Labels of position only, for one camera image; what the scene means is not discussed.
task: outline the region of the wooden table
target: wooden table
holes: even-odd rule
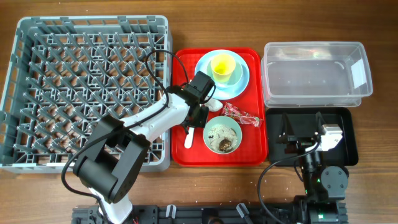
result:
[[[398,222],[398,4],[394,1],[6,1],[0,7],[0,85],[3,86],[17,22],[24,16],[162,14],[174,51],[187,47],[251,47],[268,42],[359,41],[371,66],[374,93],[350,108],[359,163],[349,167],[346,200],[351,223]],[[129,195],[135,204],[236,205],[257,202],[256,182],[268,165],[185,168],[141,174]],[[69,223],[72,208],[94,200],[67,191],[59,175],[0,171],[0,223]],[[80,181],[67,175],[72,186]],[[274,168],[264,199],[290,201],[303,194],[294,171]]]

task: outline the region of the dish rack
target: dish rack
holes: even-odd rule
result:
[[[0,168],[60,172],[96,122],[132,116],[161,99],[145,69],[155,49],[172,50],[164,16],[25,17],[17,26],[0,104]],[[152,54],[170,84],[171,57]],[[115,157],[116,148],[106,148]],[[141,171],[170,165],[170,134],[156,139]]]

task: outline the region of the pink snack package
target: pink snack package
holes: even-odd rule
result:
[[[225,103],[221,115],[234,119],[238,124],[253,124],[255,127],[260,127],[262,124],[262,119],[241,111],[231,103]]]

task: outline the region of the red tray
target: red tray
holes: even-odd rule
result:
[[[177,52],[187,69],[188,78],[194,77],[195,67],[199,59],[206,53],[218,49],[183,49]],[[250,79],[246,89],[237,97],[221,101],[232,103],[239,109],[246,111],[263,120],[260,128],[242,124],[243,139],[241,145],[234,152],[220,155],[212,152],[203,140],[203,129],[196,128],[190,149],[184,147],[185,134],[181,126],[175,126],[171,132],[171,146],[173,159],[182,166],[256,166],[267,157],[268,144],[266,135],[265,106],[262,96],[261,60],[257,52],[249,48],[226,49],[240,55],[248,64]],[[172,66],[172,84],[182,84],[185,76],[179,62],[174,59]],[[220,111],[210,112],[208,120],[220,115]]]

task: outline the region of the bowl with gray contents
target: bowl with gray contents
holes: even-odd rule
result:
[[[203,130],[206,146],[217,154],[229,154],[242,142],[242,129],[239,124],[227,116],[217,116]]]

